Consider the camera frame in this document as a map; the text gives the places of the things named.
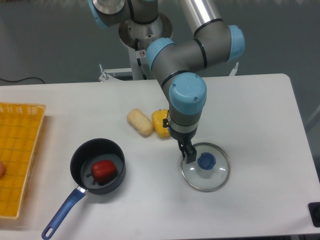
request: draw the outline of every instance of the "glass lid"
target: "glass lid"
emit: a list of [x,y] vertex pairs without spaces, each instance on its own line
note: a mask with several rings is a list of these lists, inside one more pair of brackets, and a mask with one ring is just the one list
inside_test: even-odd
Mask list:
[[193,145],[196,160],[186,164],[181,159],[180,167],[185,180],[197,190],[213,192],[228,181],[231,166],[227,154],[217,145],[200,142]]

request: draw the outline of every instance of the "white table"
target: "white table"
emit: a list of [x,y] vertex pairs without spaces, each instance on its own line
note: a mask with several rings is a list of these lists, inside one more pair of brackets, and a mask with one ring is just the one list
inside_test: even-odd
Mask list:
[[17,220],[0,220],[0,239],[41,239],[77,186],[70,159],[94,138],[123,149],[127,172],[106,195],[77,203],[53,240],[200,239],[320,233],[308,203],[320,185],[290,79],[283,74],[205,79],[207,102],[193,143],[220,146],[231,175],[216,192],[192,189],[174,139],[141,137],[127,113],[168,107],[154,80],[0,87],[1,102],[46,104],[27,193]]

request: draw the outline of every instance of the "bread roll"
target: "bread roll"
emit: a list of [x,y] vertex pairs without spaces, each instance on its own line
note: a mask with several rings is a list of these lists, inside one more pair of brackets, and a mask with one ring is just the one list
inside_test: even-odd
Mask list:
[[139,134],[148,137],[154,131],[154,124],[144,115],[138,108],[133,109],[126,116],[128,123],[130,123]]

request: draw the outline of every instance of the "pan handle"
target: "pan handle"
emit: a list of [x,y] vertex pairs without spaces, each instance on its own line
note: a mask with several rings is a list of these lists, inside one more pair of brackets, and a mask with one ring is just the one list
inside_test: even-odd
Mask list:
[[87,190],[78,186],[70,193],[70,195],[67,197],[67,199],[64,201],[62,206],[59,208],[52,220],[49,222],[49,224],[42,232],[41,237],[44,240],[48,240],[53,236],[53,234],[58,229],[62,221],[65,219],[67,214],[72,209],[72,207],[86,195],[86,191]]

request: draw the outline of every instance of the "black cable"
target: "black cable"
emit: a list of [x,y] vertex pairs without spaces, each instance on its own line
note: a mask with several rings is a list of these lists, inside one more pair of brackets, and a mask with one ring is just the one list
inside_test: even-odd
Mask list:
[[43,84],[46,84],[45,81],[43,81],[41,78],[36,77],[36,76],[30,76],[30,77],[22,78],[20,80],[13,80],[13,81],[6,80],[6,79],[3,79],[3,78],[0,77],[0,80],[2,80],[4,82],[7,82],[7,83],[18,83],[18,82],[21,82],[21,81],[24,81],[24,80],[28,80],[28,79],[38,79],[41,82],[43,82]]

